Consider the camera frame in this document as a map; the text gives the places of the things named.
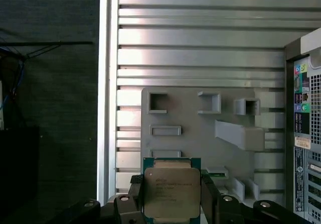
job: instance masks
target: black cable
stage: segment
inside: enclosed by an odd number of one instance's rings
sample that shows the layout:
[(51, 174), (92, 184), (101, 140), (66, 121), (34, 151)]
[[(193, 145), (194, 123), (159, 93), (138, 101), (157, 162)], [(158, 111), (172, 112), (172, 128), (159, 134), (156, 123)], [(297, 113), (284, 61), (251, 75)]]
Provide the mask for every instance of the black cable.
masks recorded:
[(27, 53), (26, 55), (27, 55), (27, 56), (29, 56), (29, 55), (31, 55), (31, 54), (33, 54), (33, 53), (36, 53), (36, 52), (42, 51), (42, 50), (44, 50), (44, 49), (46, 49), (46, 48), (49, 48), (49, 47), (52, 47), (52, 46), (42, 47), (42, 48), (40, 48), (40, 49), (38, 49), (38, 50), (36, 50), (36, 51), (29, 52), (29, 53)]
[(39, 53), (39, 54), (37, 54), (37, 55), (34, 55), (34, 56), (27, 56), (27, 59), (31, 59), (31, 58), (34, 58), (34, 57), (38, 57), (38, 56), (40, 56), (40, 55), (42, 55), (42, 54), (45, 54), (45, 53), (47, 53), (47, 52), (50, 52), (50, 51), (58, 48), (58, 47), (60, 47), (60, 46), (61, 46), (61, 45), (52, 47), (52, 48), (50, 48), (49, 50), (44, 51), (44, 52), (41, 52), (41, 53)]
[[(2, 39), (5, 43), (7, 43), (7, 41), (6, 41), (3, 37), (0, 37), (0, 39)], [(15, 49), (15, 51), (16, 51), (19, 55), (21, 55), (21, 53), (20, 53), (14, 46), (12, 46), (12, 48)]]

